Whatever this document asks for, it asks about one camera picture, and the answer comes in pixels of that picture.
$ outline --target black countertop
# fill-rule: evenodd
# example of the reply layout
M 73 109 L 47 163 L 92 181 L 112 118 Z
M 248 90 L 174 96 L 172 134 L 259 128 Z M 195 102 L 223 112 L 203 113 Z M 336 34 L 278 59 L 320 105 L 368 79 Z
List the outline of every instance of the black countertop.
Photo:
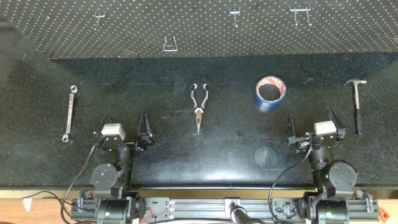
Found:
M 328 120 L 326 106 L 348 128 L 333 155 L 357 168 L 357 186 L 398 187 L 398 54 L 54 61 L 33 56 L 1 65 L 2 189 L 66 189 L 107 115 L 134 139 L 142 111 L 156 144 L 135 155 L 133 188 L 269 188 L 304 156 L 285 145 L 288 113 L 296 135 L 303 136 L 314 123 Z M 285 82 L 287 95 L 277 108 L 264 111 L 254 89 L 268 75 Z M 343 86 L 354 77 L 368 81 L 359 86 L 363 138 L 355 134 L 353 87 Z M 200 134 L 192 83 L 209 88 Z M 63 143 L 71 85 L 79 90 L 71 141 Z M 197 97 L 203 98 L 202 89 Z M 108 157 L 95 152 L 76 187 L 90 187 L 92 170 Z M 292 170 L 278 186 L 312 188 L 310 167 Z

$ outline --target claw hammer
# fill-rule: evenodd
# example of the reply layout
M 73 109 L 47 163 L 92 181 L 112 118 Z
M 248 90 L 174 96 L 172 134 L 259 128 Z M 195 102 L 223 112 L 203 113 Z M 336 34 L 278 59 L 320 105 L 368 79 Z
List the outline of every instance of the claw hammer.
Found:
M 347 83 L 353 83 L 354 85 L 354 90 L 355 90 L 355 106 L 356 106 L 356 132 L 360 137 L 362 137 L 362 119 L 361 119 L 361 112 L 359 110 L 359 95 L 358 95 L 358 84 L 366 84 L 366 80 L 360 80 L 358 78 L 352 78 L 348 80 L 345 84 Z

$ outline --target pliers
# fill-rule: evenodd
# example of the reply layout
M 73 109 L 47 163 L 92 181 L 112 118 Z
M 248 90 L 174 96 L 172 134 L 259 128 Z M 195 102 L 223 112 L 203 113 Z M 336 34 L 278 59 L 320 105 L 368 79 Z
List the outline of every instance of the pliers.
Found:
M 203 85 L 203 88 L 205 89 L 205 99 L 201 103 L 200 107 L 198 107 L 197 101 L 195 100 L 195 93 L 197 91 L 197 85 L 193 84 L 193 90 L 191 92 L 191 99 L 193 103 L 193 109 L 195 110 L 195 114 L 197 115 L 196 121 L 197 121 L 197 129 L 198 129 L 198 134 L 200 130 L 200 123 L 201 123 L 201 115 L 203 114 L 203 111 L 205 110 L 205 106 L 207 104 L 208 98 L 209 98 L 209 91 L 207 90 L 207 84 Z

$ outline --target pliers handle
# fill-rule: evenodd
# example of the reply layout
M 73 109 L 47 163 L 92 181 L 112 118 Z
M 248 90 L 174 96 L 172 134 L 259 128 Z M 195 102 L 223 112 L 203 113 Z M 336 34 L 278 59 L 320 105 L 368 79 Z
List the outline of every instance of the pliers handle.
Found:
M 201 111 L 203 113 L 203 111 L 205 110 L 207 101 L 209 99 L 209 91 L 207 90 L 207 84 L 204 84 L 203 88 L 205 89 L 205 99 L 201 103 L 200 107 L 198 107 L 197 101 L 195 100 L 195 93 L 197 92 L 197 87 L 198 86 L 196 84 L 193 84 L 193 90 L 191 91 L 191 99 L 192 99 L 192 103 L 193 103 L 193 109 L 195 110 L 195 113 L 197 111 Z

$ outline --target blue tape roll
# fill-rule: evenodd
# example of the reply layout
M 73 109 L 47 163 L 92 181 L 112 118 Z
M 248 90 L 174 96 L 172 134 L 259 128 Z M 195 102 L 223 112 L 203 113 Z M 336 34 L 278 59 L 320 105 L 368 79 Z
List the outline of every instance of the blue tape roll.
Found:
M 265 100 L 260 95 L 260 92 L 259 92 L 260 87 L 263 85 L 266 85 L 266 84 L 274 85 L 279 89 L 280 96 L 277 100 L 274 100 L 274 101 Z M 265 108 L 274 108 L 284 99 L 285 95 L 286 95 L 286 85 L 280 78 L 273 77 L 273 76 L 264 77 L 257 83 L 256 101 L 260 106 L 263 106 Z

